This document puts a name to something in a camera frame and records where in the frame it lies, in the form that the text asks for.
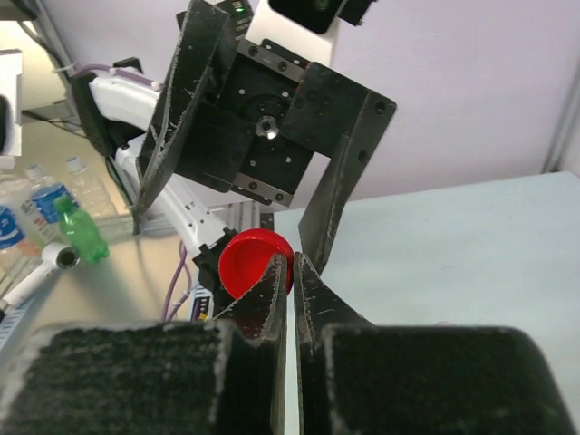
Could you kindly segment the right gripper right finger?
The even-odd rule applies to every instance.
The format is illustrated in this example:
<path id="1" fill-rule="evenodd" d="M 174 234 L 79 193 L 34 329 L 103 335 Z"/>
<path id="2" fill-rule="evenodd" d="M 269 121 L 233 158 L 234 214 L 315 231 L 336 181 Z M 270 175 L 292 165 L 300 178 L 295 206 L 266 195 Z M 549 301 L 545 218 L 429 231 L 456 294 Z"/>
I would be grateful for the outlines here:
<path id="1" fill-rule="evenodd" d="M 386 326 L 293 266 L 303 434 L 574 434 L 539 346 L 503 326 Z"/>

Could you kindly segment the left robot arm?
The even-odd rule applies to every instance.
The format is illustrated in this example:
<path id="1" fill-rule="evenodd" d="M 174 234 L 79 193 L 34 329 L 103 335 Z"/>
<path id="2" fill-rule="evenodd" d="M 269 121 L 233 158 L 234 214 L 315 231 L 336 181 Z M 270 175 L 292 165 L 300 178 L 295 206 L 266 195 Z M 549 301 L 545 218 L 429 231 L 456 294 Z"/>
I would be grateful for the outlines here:
<path id="1" fill-rule="evenodd" d="M 367 1 L 193 1 L 159 88 L 132 80 L 135 58 L 89 66 L 72 94 L 91 145 L 137 185 L 132 211 L 159 205 L 202 284 L 240 297 L 273 255 L 272 233 L 226 227 L 194 196 L 198 183 L 289 206 L 315 155 L 329 162 L 298 225 L 301 251 L 327 264 L 344 206 L 397 105 L 334 71 L 340 23 Z"/>

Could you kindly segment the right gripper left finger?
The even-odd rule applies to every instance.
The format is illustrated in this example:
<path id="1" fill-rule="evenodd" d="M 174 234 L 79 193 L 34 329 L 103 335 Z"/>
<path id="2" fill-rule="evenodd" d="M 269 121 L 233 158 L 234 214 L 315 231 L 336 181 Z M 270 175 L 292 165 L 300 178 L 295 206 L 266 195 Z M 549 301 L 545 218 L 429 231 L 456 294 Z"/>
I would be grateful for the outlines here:
<path id="1" fill-rule="evenodd" d="M 1 390 L 4 434 L 277 434 L 287 260 L 196 323 L 60 324 L 33 334 Z"/>

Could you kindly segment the red bottle cap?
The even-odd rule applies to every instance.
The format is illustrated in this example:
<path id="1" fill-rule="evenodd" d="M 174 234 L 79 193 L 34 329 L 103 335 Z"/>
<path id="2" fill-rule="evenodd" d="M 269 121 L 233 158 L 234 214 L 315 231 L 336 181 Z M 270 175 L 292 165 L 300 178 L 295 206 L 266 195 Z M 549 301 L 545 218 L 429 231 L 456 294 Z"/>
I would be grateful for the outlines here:
<path id="1" fill-rule="evenodd" d="M 282 254 L 289 267 L 294 250 L 275 231 L 252 228 L 235 235 L 218 260 L 218 276 L 226 292 L 234 299 L 247 293 L 262 277 L 274 254 Z"/>

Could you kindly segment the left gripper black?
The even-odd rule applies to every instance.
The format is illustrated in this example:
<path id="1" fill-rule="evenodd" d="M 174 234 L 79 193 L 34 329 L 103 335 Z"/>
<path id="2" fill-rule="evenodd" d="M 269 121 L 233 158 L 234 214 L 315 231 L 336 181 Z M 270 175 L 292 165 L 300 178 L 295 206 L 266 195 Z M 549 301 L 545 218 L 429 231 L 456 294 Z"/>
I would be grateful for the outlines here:
<path id="1" fill-rule="evenodd" d="M 135 220 L 175 172 L 208 87 L 228 14 L 191 1 L 136 160 Z M 301 252 L 321 274 L 344 207 L 397 110 L 395 101 L 274 42 L 241 40 L 213 103 L 201 109 L 198 181 L 289 206 L 314 155 L 330 159 L 298 224 Z"/>

